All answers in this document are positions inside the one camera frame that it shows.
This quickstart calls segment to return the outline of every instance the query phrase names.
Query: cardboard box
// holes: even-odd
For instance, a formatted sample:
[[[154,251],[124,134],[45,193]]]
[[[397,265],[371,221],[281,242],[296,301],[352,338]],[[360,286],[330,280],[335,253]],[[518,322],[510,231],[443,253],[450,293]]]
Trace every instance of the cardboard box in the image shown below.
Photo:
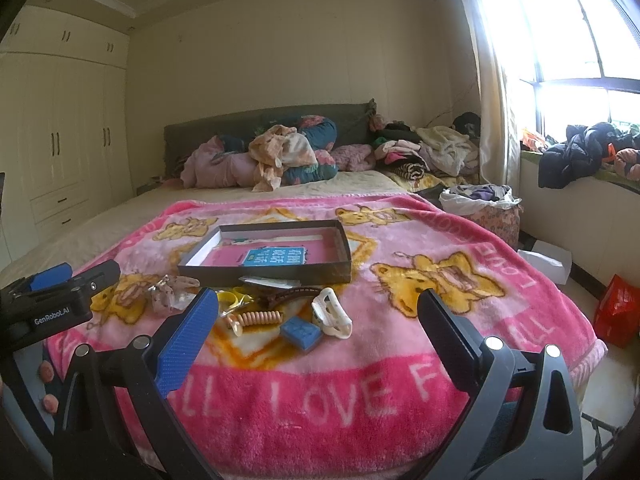
[[[242,264],[251,250],[299,247],[305,248],[304,264]],[[333,285],[351,281],[351,250],[338,220],[221,225],[180,261],[178,270],[210,287],[240,285],[242,276]]]

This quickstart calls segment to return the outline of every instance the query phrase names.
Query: black jacket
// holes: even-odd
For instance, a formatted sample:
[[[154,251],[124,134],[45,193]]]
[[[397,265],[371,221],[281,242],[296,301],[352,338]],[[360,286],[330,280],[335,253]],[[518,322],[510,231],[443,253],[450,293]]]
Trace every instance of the black jacket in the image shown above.
[[[640,148],[640,134],[622,133],[613,124],[598,123],[590,128],[581,124],[566,128],[566,142],[553,145],[540,158],[538,186],[562,189],[570,182],[591,176],[600,169],[602,159],[613,144],[618,152]]]

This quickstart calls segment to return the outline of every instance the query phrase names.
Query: blue book cover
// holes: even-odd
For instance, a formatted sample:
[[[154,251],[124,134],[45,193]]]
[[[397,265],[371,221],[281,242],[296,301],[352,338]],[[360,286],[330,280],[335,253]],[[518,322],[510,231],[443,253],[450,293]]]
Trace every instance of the blue book cover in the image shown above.
[[[263,247],[251,249],[242,261],[243,267],[302,265],[305,263],[304,247]]]

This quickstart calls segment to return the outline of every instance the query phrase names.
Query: blue eraser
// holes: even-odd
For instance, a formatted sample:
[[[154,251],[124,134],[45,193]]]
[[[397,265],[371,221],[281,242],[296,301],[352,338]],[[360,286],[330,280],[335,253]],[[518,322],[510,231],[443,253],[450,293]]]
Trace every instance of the blue eraser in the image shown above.
[[[313,323],[294,316],[280,325],[280,335],[306,352],[320,341],[322,330]]]

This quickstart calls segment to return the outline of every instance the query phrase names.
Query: wardrobe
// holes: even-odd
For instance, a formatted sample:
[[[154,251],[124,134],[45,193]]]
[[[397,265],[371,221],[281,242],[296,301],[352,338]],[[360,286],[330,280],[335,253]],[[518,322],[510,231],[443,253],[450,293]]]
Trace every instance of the wardrobe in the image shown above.
[[[0,42],[0,268],[132,196],[129,38],[25,6]]]

